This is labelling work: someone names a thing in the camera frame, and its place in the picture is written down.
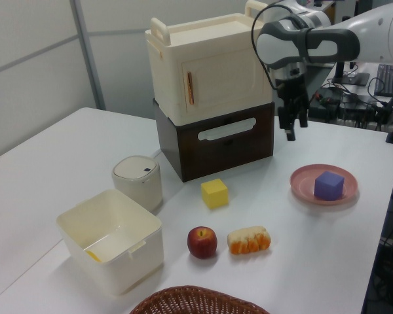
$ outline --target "wicker basket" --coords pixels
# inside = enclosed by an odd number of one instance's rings
[[[261,307],[224,293],[181,286],[158,291],[138,304],[131,314],[269,314]]]

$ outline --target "red apple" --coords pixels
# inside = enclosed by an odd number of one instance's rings
[[[217,249],[217,236],[209,227],[196,227],[188,233],[188,249],[197,258],[213,256]]]

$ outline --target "purple cube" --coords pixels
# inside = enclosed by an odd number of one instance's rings
[[[326,201],[335,201],[342,196],[344,177],[325,171],[314,182],[314,195]]]

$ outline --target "toy bread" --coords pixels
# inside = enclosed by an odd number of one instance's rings
[[[231,254],[246,254],[268,249],[271,237],[264,227],[254,226],[229,233],[227,244]]]

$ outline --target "yellow sponge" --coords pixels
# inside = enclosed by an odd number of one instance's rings
[[[202,199],[210,209],[229,203],[229,190],[220,179],[202,183],[201,193]]]

